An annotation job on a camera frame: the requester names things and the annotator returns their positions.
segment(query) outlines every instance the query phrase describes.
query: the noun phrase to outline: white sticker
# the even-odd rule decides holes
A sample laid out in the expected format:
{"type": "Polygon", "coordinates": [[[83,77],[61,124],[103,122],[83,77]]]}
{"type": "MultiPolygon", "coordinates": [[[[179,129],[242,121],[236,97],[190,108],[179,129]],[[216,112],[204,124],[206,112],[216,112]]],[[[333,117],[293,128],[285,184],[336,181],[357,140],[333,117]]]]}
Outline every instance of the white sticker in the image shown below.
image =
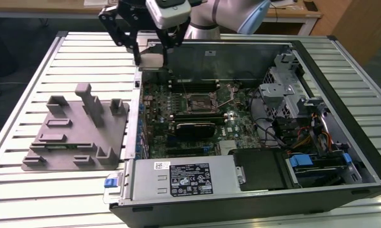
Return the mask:
{"type": "Polygon", "coordinates": [[[154,169],[155,170],[169,170],[171,166],[171,162],[170,161],[163,161],[163,162],[155,162],[154,163],[154,169]]]}
{"type": "Polygon", "coordinates": [[[216,51],[206,51],[206,56],[216,56],[216,51]]]}

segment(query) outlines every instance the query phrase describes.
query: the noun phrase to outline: barcode label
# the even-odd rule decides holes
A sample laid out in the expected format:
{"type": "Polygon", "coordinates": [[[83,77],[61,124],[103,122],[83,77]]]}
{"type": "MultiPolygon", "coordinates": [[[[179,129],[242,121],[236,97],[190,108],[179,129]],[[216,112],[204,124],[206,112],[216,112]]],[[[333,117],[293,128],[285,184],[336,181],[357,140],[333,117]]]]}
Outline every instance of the barcode label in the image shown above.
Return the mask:
{"type": "Polygon", "coordinates": [[[154,169],[157,170],[169,170],[170,169],[171,162],[163,161],[163,162],[155,162],[154,169]]]}

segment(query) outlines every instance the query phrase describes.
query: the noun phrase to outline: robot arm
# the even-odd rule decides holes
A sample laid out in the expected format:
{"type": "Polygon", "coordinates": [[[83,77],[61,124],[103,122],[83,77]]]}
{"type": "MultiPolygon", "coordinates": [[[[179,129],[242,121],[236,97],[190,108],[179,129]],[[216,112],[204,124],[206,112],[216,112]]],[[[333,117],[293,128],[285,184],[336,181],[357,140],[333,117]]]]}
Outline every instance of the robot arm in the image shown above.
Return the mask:
{"type": "Polygon", "coordinates": [[[105,8],[99,19],[118,46],[126,46],[134,54],[135,65],[141,65],[141,52],[137,42],[138,31],[151,30],[157,32],[163,45],[163,57],[166,50],[182,45],[190,24],[192,7],[202,4],[204,0],[119,0],[118,6],[105,8]],[[130,25],[123,30],[117,24],[117,16],[130,25]],[[177,26],[177,31],[169,35],[167,29],[177,26]]]}
{"type": "Polygon", "coordinates": [[[142,64],[138,31],[155,31],[163,45],[166,66],[167,50],[182,45],[190,24],[189,32],[194,27],[204,30],[222,25],[238,33],[252,34],[264,21],[269,7],[270,0],[119,0],[118,6],[103,9],[99,19],[115,44],[126,46],[127,51],[134,54],[137,66],[142,64]],[[118,15],[129,23],[127,30],[117,24],[118,15]],[[167,29],[175,26],[177,30],[170,35],[167,29]]]}

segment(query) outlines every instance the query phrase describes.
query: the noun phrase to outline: floor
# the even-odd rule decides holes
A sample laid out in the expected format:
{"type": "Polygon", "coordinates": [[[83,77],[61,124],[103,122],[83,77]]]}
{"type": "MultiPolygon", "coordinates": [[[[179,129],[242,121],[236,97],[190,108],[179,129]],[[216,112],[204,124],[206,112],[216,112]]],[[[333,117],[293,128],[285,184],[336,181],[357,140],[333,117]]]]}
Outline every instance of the floor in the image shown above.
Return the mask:
{"type": "MultiPolygon", "coordinates": [[[[0,19],[0,36],[19,62],[19,70],[0,78],[0,130],[58,31],[105,31],[97,19],[75,19],[73,23],[66,19],[51,19],[48,24],[46,27],[46,21],[39,19],[0,19]]],[[[381,87],[381,50],[365,66],[365,70],[381,87]]]]}

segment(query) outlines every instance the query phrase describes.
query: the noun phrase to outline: table leg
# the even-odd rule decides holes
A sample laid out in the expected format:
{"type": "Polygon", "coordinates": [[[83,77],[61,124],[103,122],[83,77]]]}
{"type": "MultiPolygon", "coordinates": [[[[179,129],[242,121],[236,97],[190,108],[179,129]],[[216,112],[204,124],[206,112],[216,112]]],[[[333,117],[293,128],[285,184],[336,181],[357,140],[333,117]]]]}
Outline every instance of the table leg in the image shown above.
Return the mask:
{"type": "Polygon", "coordinates": [[[316,22],[317,22],[319,18],[308,18],[306,22],[298,32],[300,36],[309,36],[312,33],[312,30],[315,28],[316,22]]]}

